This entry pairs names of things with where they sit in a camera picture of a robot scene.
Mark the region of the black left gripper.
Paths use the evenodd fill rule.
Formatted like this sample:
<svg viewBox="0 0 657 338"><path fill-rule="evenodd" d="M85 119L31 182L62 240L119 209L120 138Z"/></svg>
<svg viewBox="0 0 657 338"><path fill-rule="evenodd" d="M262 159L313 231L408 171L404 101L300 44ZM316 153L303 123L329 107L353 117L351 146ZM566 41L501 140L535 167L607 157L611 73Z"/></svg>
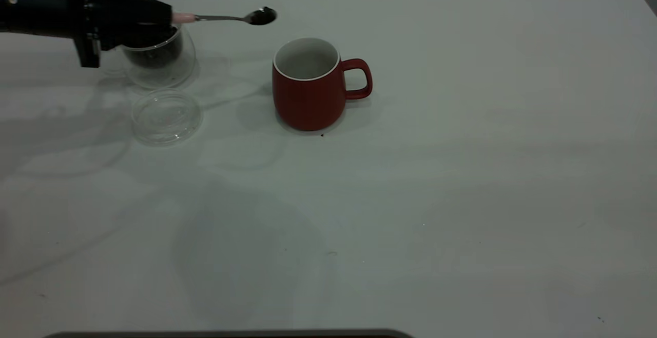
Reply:
<svg viewBox="0 0 657 338"><path fill-rule="evenodd" d="M173 35L171 5L159 0L101 0L102 50L147 48ZM1 32L72 39L84 68L100 65L89 0L1 0Z"/></svg>

